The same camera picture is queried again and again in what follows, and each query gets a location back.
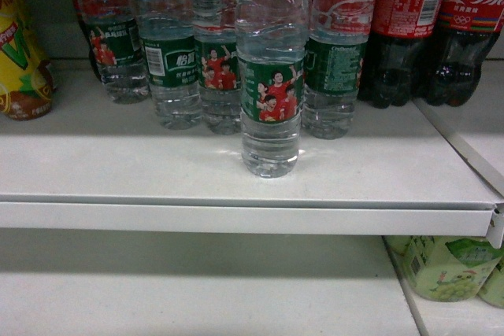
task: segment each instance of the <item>green label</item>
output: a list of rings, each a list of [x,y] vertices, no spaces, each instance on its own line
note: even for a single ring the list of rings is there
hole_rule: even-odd
[[[215,44],[195,40],[199,85],[211,90],[241,87],[236,44]]]
[[[477,242],[466,238],[448,242],[446,246],[457,260],[469,268],[500,258],[504,252],[495,249],[489,242]]]
[[[142,50],[151,83],[180,87],[198,80],[194,37],[169,41],[142,39]]]
[[[134,20],[119,24],[88,25],[89,41],[100,65],[122,66],[142,57],[139,29]]]
[[[302,61],[293,65],[257,64],[239,60],[243,78],[242,108],[252,120],[279,123],[299,113]]]
[[[309,39],[305,57],[306,85],[327,94],[356,91],[365,46],[365,43],[332,45]]]

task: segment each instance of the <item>barcode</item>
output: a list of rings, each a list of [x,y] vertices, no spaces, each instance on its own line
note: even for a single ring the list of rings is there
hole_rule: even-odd
[[[424,0],[417,25],[422,26],[433,24],[435,21],[435,15],[437,14],[436,11],[438,10],[440,3],[441,0]]]
[[[140,50],[140,36],[139,29],[137,26],[129,28],[129,36],[132,39],[133,51]]]
[[[163,65],[163,54],[161,53],[161,49],[146,46],[145,55],[147,64],[149,65],[149,72],[152,75],[165,76],[165,66]]]
[[[418,271],[420,271],[420,263],[418,262],[417,257],[413,258],[413,261],[411,261],[411,270],[413,271],[413,274],[417,274]]]

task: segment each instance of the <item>bottle label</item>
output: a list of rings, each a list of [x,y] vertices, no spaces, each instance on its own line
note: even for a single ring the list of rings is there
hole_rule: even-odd
[[[235,43],[195,40],[199,85],[210,90],[238,90],[240,75]]]
[[[371,29],[404,39],[429,37],[442,0],[376,0]]]
[[[306,47],[306,85],[326,94],[358,89],[366,43],[333,45],[309,39]]]
[[[152,84],[181,87],[198,80],[194,37],[169,41],[142,39],[142,50]]]
[[[134,20],[87,25],[94,57],[100,65],[123,66],[142,57],[139,29]]]
[[[501,31],[504,0],[444,0],[439,24],[459,31]]]
[[[312,21],[341,33],[369,34],[374,0],[313,0]]]
[[[239,60],[243,78],[242,109],[257,122],[274,124],[296,116],[301,107],[302,61],[293,65]]]

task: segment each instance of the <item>white wall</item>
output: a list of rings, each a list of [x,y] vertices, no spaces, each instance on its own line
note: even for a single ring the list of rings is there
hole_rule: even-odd
[[[51,57],[86,57],[87,45],[76,22],[72,0],[28,0],[40,42]],[[504,37],[488,57],[504,58]]]

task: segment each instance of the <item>white surface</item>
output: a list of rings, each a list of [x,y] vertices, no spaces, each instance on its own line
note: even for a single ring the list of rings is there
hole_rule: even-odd
[[[418,334],[379,237],[0,233],[2,334]]]
[[[500,194],[504,195],[504,86],[501,61],[484,63],[480,84],[461,107],[416,101],[425,116]]]
[[[391,258],[397,266],[402,259]],[[422,336],[502,336],[504,310],[479,297],[460,302],[429,301],[416,294],[398,271],[401,286]]]
[[[58,78],[50,114],[0,119],[0,227],[485,235],[497,201],[412,103],[359,102],[349,135],[303,134],[294,171],[267,180],[239,135],[166,130],[90,70]]]

